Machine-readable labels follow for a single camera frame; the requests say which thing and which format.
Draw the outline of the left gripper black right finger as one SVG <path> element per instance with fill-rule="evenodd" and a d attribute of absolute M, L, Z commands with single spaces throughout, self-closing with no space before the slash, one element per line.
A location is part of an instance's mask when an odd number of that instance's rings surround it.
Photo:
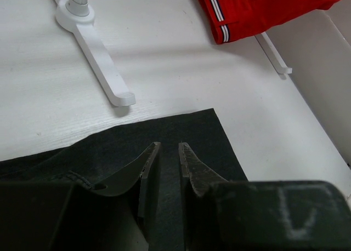
<path fill-rule="evenodd" d="M 211 186 L 226 180 L 203 163 L 190 145 L 178 146 L 185 250 L 209 250 L 218 238 Z"/>

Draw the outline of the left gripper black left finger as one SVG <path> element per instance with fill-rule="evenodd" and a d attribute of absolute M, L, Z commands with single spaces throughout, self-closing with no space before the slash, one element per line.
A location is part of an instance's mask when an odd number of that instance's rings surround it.
<path fill-rule="evenodd" d="M 134 161 L 100 182 L 107 201 L 99 214 L 102 250 L 149 250 L 154 237 L 162 146 L 151 143 Z"/>

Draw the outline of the black denim trousers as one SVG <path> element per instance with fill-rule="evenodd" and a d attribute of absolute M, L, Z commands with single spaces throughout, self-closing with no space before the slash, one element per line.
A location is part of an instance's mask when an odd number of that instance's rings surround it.
<path fill-rule="evenodd" d="M 73 145 L 1 162 L 2 181 L 75 181 L 87 189 L 137 158 L 151 143 L 162 146 L 156 232 L 151 250 L 183 250 L 178 145 L 227 180 L 245 181 L 227 135 L 213 109 L 119 125 Z"/>

